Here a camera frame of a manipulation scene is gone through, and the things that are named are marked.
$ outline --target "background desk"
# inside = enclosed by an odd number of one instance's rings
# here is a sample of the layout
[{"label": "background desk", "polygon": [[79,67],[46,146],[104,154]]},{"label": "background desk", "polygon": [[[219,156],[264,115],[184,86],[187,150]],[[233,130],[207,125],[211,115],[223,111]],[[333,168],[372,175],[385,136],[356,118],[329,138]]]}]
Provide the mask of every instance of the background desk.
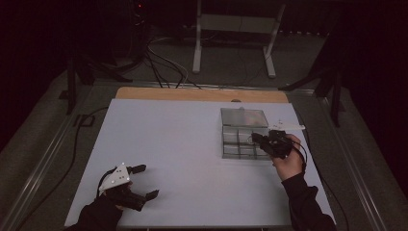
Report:
[{"label": "background desk", "polygon": [[[120,90],[117,96],[123,97],[125,90],[130,89]],[[135,90],[145,95],[147,89]],[[184,91],[192,92],[191,98],[196,92],[201,92],[203,98],[218,93],[233,98],[250,95],[250,91],[240,90]],[[272,94],[282,97],[279,92]],[[239,107],[263,110],[269,124],[279,119],[297,122],[289,103],[114,99],[65,225],[75,223],[82,207],[92,202],[98,179],[105,171],[122,162],[128,166],[147,165],[146,172],[131,176],[135,193],[157,189],[160,193],[140,213],[126,210],[120,227],[289,225],[288,198],[270,161],[221,158],[220,108]],[[306,143],[301,131],[293,133]],[[305,178],[310,185],[318,186],[317,200],[323,212],[332,216],[312,161]]]}]

